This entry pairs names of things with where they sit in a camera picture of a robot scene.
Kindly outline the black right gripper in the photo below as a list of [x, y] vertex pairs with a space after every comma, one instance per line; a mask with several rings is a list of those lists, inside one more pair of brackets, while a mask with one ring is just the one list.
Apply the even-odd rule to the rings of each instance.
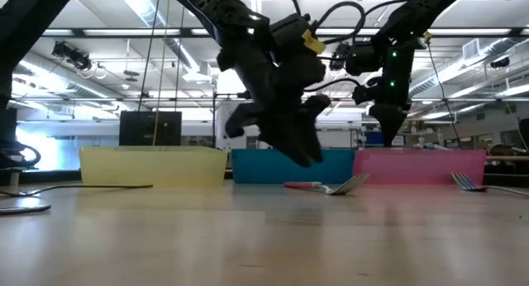
[[369, 92], [375, 104], [395, 106], [372, 106], [369, 115], [380, 124], [384, 147], [391, 147], [394, 137], [404, 123], [407, 113], [400, 107], [409, 107], [408, 90], [411, 83], [411, 68], [383, 67], [382, 74], [369, 79]]

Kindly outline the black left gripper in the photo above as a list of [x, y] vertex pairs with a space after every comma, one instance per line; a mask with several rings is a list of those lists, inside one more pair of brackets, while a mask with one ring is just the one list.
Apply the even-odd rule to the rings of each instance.
[[247, 126], [257, 126], [264, 141], [301, 167], [322, 163], [322, 146], [316, 119], [330, 104], [322, 94], [301, 100], [303, 88], [296, 88], [281, 75], [271, 55], [269, 33], [253, 37], [246, 29], [220, 36], [217, 63], [232, 69], [243, 83], [250, 101], [236, 106], [225, 124], [229, 138], [241, 137]]

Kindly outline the red handled silver fork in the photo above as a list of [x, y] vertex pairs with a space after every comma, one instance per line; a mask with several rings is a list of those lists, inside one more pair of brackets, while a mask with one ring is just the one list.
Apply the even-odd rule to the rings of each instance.
[[323, 192], [326, 195], [341, 196], [352, 192], [369, 179], [369, 174], [355, 174], [343, 184], [332, 188], [322, 182], [285, 182], [285, 188]]

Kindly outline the plain silver fork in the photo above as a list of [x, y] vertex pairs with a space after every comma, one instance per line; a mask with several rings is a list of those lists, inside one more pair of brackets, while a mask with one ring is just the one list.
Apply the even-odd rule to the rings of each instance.
[[476, 185], [467, 174], [464, 173], [452, 173], [451, 177], [459, 188], [467, 192], [481, 192], [486, 193], [489, 189], [498, 190], [506, 193], [513, 193], [526, 198], [529, 198], [529, 193], [524, 193], [510, 188], [498, 187], [498, 186], [482, 186]]

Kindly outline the black metal utensil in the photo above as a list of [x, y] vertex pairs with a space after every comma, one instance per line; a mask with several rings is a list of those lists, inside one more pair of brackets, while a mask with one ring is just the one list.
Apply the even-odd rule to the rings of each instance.
[[36, 204], [31, 206], [0, 207], [0, 216], [14, 216], [29, 213], [45, 212], [51, 209], [49, 204]]

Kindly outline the blue crate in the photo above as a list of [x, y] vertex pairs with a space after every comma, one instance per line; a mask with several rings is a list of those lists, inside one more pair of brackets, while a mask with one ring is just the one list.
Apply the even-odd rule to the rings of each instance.
[[[384, 136], [381, 131], [365, 131], [365, 146], [384, 146]], [[395, 136], [392, 141], [392, 146], [405, 146], [406, 137], [399, 135]]]

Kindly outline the blue plastic bin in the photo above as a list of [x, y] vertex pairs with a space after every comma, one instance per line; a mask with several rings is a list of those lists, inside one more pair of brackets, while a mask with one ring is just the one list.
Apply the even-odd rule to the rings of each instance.
[[231, 152], [233, 179], [236, 184], [343, 184], [352, 177], [354, 150], [329, 149], [322, 153], [322, 163], [303, 168], [277, 150], [235, 149]]

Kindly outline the white cabinet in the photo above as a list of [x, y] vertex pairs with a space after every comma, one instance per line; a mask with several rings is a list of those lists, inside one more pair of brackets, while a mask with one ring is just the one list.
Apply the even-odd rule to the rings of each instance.
[[231, 114], [235, 111], [239, 105], [238, 102], [234, 101], [222, 101], [217, 105], [216, 108], [216, 147], [225, 150], [232, 151], [233, 149], [245, 149], [246, 148], [246, 136], [237, 137], [234, 139], [229, 138], [225, 133], [225, 125]]

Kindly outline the pink plastic bin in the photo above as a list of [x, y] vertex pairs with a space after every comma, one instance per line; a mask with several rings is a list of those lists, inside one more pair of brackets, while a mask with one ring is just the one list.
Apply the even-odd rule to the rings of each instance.
[[486, 158], [484, 150], [358, 150], [353, 173], [368, 174], [378, 185], [453, 185], [453, 173], [480, 184]]

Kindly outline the yellow tape tag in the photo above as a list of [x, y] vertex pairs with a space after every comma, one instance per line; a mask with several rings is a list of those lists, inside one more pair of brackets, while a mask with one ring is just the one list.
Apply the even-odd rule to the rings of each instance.
[[302, 34], [302, 38], [303, 45], [309, 50], [315, 52], [317, 55], [322, 54], [326, 49], [326, 45], [319, 41], [309, 29], [305, 30], [305, 32]]

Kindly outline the white air vent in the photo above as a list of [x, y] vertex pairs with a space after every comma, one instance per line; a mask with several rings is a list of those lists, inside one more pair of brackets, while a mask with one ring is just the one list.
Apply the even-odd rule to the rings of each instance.
[[464, 60], [470, 60], [479, 55], [480, 40], [475, 38], [462, 45], [462, 55]]

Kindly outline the yellow plastic bin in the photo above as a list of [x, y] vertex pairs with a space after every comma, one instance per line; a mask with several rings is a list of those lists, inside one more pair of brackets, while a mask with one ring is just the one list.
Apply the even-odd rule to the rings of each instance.
[[117, 146], [79, 149], [85, 184], [220, 187], [227, 153], [202, 146]]

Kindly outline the black monitor box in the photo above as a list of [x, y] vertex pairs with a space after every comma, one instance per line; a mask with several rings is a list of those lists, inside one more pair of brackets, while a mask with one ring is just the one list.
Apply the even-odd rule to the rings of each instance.
[[181, 145], [181, 112], [122, 112], [119, 145]]

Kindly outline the black equipment silhouette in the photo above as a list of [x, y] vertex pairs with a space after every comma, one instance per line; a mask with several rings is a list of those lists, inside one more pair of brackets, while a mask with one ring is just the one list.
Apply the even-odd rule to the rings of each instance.
[[[35, 148], [17, 141], [17, 110], [0, 111], [0, 169], [31, 169], [41, 160], [41, 154]], [[35, 158], [27, 160], [22, 151], [30, 150]]]

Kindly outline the thin black horizontal rail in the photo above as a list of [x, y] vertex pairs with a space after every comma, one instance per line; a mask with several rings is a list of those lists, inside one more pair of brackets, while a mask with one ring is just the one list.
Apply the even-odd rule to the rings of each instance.
[[[22, 102], [212, 102], [214, 98], [12, 98]], [[412, 102], [529, 102], [529, 98], [412, 98]]]

